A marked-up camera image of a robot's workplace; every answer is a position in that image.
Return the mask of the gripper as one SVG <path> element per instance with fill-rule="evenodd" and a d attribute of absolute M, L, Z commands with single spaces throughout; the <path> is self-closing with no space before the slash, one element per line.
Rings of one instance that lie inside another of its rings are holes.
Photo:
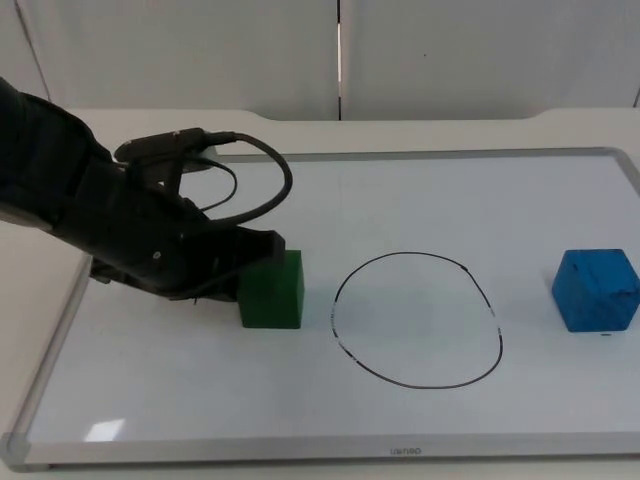
<path fill-rule="evenodd" d="M 91 161 L 59 221 L 59 237 L 93 258 L 91 275 L 172 299 L 234 297 L 239 270 L 281 264 L 276 231 L 211 226 L 180 196 L 183 174 L 214 167 L 199 155 Z"/>

